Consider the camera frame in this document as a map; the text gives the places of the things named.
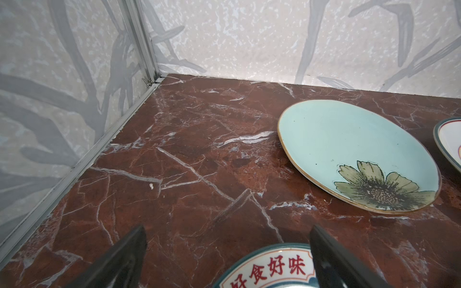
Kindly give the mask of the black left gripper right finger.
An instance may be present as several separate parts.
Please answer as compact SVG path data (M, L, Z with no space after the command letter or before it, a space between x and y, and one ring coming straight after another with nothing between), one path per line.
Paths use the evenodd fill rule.
M309 236L316 278L321 288L390 287L321 226L314 225Z

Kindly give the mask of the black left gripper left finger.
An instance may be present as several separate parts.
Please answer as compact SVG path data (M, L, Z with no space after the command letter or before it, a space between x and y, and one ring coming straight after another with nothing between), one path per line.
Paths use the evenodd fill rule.
M139 285L146 248L145 228L138 225L66 286L136 288Z

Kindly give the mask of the orange sunburst plate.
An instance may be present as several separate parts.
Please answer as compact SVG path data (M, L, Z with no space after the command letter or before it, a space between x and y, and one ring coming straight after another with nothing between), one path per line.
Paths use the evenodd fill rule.
M444 157L461 172L461 118L452 117L437 123L433 138Z

